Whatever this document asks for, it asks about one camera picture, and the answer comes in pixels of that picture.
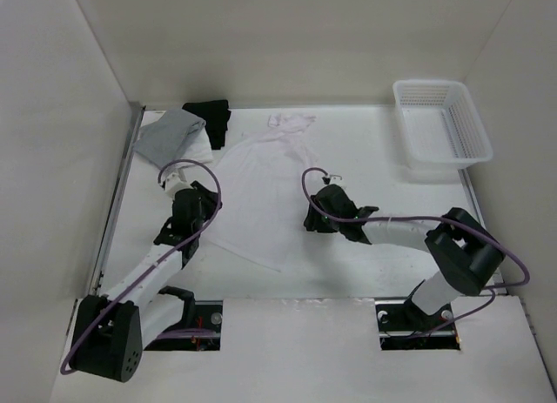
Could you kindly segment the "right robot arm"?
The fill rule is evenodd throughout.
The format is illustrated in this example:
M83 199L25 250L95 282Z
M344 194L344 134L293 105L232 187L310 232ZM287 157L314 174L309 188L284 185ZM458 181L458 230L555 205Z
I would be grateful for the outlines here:
M491 236L465 210L454 207L447 223L425 220L370 221L378 210L358 208L338 185L329 184L311 195L304 227L309 232L342 234L364 245L395 245L427 252L438 271L420 282L397 311L386 312L407 329L427 332L441 329L444 308L460 295L477 296L506 257Z

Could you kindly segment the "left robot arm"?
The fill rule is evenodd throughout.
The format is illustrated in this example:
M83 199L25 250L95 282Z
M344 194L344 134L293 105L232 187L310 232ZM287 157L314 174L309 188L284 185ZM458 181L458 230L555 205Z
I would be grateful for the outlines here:
M221 193L194 181L171 190L171 198L171 216L140 264L105 294L80 302L61 374L81 372L125 383L144 348L164 330L186 332L194 325L193 293L168 282L196 253L202 230L222 205Z

